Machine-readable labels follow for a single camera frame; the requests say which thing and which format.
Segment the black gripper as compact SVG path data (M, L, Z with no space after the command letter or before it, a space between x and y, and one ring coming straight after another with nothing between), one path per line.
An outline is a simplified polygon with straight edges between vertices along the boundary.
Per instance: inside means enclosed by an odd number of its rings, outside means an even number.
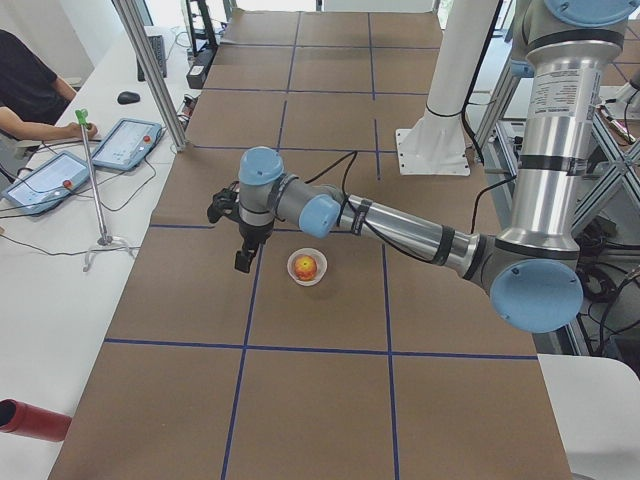
M273 223L255 226L245 222L239 224L239 232L243 238L241 250L235 255L234 268L242 273L250 273L259 247L265 244L273 232Z

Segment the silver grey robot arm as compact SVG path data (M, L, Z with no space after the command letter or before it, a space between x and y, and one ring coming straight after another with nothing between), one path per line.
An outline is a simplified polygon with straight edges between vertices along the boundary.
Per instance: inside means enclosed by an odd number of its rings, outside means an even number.
M243 239L235 257L248 272L276 221L316 238L340 229L412 259L454 270L484 290L509 324L546 333L569 324L583 303L572 235L601 78L623 49L634 1L520 1L513 24L515 68L533 86L508 225L464 233L289 173L278 152L241 157L230 217Z

